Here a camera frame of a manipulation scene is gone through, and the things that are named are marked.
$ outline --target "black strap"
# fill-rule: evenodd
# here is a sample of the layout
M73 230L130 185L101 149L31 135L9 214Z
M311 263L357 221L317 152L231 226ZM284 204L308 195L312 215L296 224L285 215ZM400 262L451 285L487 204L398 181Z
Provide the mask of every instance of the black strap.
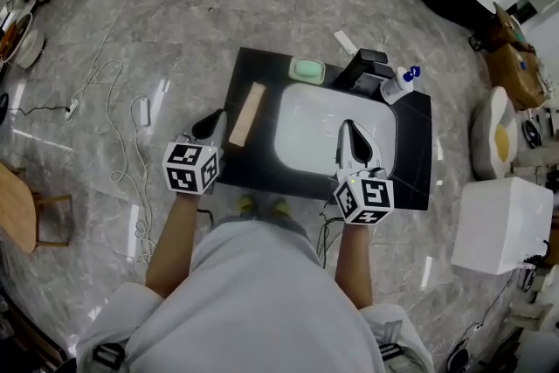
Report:
M124 356L124 348L118 343L103 343L93 350L93 360L111 370L120 369Z
M386 343L378 348L381 350L381 356L384 362L404 354L402 347L397 343Z

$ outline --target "white remote control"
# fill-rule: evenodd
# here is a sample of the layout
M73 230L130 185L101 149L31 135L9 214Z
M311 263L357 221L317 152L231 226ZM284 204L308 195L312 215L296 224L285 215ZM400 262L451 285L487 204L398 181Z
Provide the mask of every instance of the white remote control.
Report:
M357 53L357 47L355 47L355 44L351 42L346 33L343 31L337 31L334 33L334 37L335 40L338 41L338 44L340 44L343 50L345 50L349 55L354 56Z

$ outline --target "white stool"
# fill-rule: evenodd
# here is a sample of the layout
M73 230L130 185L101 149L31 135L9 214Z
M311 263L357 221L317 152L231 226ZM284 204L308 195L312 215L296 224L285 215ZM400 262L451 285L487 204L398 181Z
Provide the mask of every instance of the white stool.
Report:
M519 177L467 183L451 262L500 275L544 255L553 193Z

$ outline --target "spray bottle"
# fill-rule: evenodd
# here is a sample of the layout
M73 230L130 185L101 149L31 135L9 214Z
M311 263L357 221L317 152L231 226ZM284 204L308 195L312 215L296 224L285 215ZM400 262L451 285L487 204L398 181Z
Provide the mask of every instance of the spray bottle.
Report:
M413 92L413 79L421 74L418 66L412 66L409 71L403 67L397 68L394 78L386 79L381 83L381 95L388 104L394 104L406 94Z

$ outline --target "wooden chair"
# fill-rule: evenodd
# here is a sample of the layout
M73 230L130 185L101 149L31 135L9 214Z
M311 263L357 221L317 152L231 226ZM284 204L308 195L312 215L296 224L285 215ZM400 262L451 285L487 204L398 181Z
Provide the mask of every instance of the wooden chair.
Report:
M72 195L42 197L20 178L24 168L7 168L0 163L0 225L24 252L37 246L68 247L68 242L41 241L38 226L41 211L48 204L72 201Z

